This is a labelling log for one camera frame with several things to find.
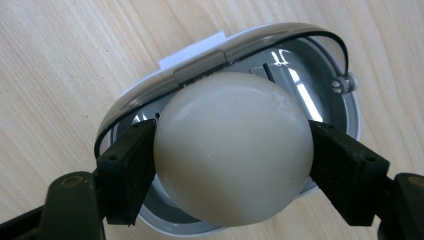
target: wood grain surface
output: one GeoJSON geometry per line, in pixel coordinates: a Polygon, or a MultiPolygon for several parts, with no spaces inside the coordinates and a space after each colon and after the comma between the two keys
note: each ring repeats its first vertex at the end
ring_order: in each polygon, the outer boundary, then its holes
{"type": "MultiPolygon", "coordinates": [[[[424,174],[424,1],[0,2],[0,222],[44,203],[49,184],[93,171],[106,111],[157,61],[219,30],[277,22],[338,34],[360,79],[361,141],[398,172],[424,174]]],[[[265,222],[198,239],[376,239],[321,191],[265,222]]],[[[108,239],[171,239],[142,221],[108,239]]]]}

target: wooden table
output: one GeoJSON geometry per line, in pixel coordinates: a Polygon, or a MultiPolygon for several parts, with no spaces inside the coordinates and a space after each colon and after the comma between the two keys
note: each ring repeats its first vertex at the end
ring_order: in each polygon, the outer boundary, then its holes
{"type": "MultiPolygon", "coordinates": [[[[390,176],[424,174],[424,2],[6,1],[0,4],[0,222],[43,204],[57,177],[95,168],[106,111],[157,61],[219,30],[306,22],[344,39],[360,79],[361,141],[390,176]]],[[[199,239],[376,239],[321,191],[263,223],[199,239]]],[[[142,221],[108,239],[170,239],[142,221]]]]}

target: white plastic tab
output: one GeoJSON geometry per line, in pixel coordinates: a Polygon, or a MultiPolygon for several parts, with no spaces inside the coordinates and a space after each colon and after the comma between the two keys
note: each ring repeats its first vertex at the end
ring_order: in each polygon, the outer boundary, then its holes
{"type": "Polygon", "coordinates": [[[161,70],[165,70],[174,67],[182,62],[185,62],[194,56],[202,54],[209,49],[212,49],[227,41],[224,31],[215,33],[214,35],[207,37],[199,42],[193,43],[186,48],[183,48],[179,52],[176,52],[168,57],[159,61],[161,70]]]}

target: white ball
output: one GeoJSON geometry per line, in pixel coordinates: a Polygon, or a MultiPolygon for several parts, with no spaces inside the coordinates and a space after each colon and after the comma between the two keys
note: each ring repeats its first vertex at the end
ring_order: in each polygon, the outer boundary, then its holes
{"type": "Polygon", "coordinates": [[[157,174],[188,214],[220,226],[268,219],[300,193],[313,142],[291,97],[263,78],[217,73],[178,92],[161,113],[157,174]]]}

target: ball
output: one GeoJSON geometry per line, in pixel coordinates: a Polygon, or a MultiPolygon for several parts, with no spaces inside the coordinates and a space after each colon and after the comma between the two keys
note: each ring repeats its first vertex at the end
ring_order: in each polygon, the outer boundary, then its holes
{"type": "Polygon", "coordinates": [[[216,73],[179,91],[158,120],[156,171],[175,204],[200,220],[266,220],[302,190],[313,142],[305,114],[276,84],[216,73]]]}

